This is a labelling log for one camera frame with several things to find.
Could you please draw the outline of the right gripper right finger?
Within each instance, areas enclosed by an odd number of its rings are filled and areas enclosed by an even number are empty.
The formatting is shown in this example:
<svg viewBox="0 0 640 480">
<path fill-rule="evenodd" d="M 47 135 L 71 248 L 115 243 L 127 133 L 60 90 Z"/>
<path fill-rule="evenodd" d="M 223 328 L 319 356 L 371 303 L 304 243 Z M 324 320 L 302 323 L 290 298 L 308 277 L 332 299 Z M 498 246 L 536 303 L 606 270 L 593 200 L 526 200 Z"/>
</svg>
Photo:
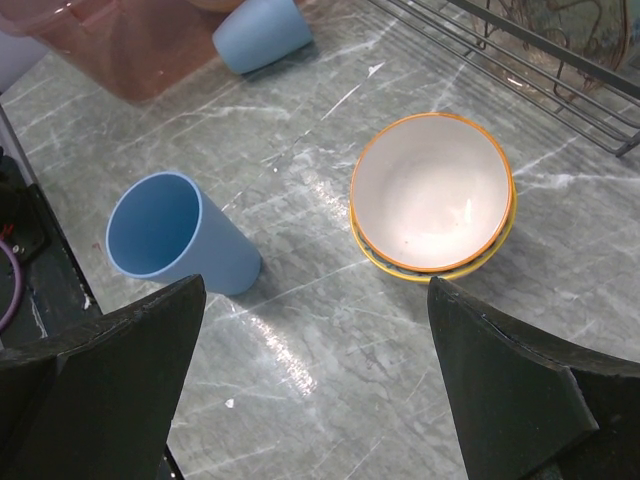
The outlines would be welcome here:
<svg viewBox="0 0 640 480">
<path fill-rule="evenodd" d="M 471 479 L 636 479 L 639 365 L 561 339 L 441 278 L 427 307 Z"/>
</svg>

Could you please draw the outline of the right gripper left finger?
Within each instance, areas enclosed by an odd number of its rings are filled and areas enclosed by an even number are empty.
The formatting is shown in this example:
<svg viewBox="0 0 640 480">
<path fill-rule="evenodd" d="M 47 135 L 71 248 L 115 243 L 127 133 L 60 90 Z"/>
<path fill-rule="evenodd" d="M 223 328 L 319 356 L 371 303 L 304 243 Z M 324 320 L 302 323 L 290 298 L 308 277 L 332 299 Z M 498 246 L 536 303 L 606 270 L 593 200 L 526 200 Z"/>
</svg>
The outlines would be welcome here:
<svg viewBox="0 0 640 480">
<path fill-rule="evenodd" d="M 192 275 L 1 352 L 4 479 L 154 479 L 200 332 Z"/>
</svg>

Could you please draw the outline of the white bowl blue dashes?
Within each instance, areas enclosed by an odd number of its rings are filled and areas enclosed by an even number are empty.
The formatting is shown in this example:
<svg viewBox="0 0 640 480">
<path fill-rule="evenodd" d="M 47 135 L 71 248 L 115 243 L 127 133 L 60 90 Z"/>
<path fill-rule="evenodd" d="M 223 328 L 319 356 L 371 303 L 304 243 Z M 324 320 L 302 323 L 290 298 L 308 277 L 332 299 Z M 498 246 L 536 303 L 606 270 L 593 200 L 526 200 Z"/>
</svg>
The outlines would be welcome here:
<svg viewBox="0 0 640 480">
<path fill-rule="evenodd" d="M 350 184 L 355 226 L 391 264 L 421 273 L 457 269 L 487 252 L 515 193 L 504 149 L 462 116 L 410 115 L 365 146 Z"/>
</svg>

